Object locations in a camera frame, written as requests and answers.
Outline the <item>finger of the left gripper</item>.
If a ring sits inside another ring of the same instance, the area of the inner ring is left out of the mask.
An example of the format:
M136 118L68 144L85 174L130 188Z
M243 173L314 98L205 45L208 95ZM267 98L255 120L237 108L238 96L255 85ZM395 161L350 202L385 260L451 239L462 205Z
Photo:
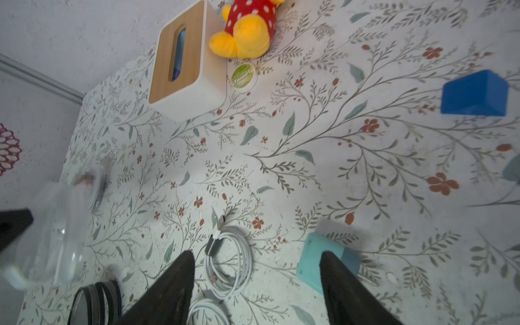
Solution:
M0 212L0 250L4 251L17 237L33 223L29 209L15 209Z

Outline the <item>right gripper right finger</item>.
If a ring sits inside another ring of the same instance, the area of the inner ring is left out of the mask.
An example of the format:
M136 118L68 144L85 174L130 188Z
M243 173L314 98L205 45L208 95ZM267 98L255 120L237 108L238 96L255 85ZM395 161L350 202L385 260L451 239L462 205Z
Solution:
M320 276L330 324L402 325L330 251L322 254Z

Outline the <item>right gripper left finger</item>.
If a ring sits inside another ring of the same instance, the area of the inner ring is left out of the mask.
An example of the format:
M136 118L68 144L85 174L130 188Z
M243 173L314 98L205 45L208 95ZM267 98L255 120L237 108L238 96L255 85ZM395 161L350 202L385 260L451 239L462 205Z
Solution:
M184 251L116 324L187 324L195 260Z

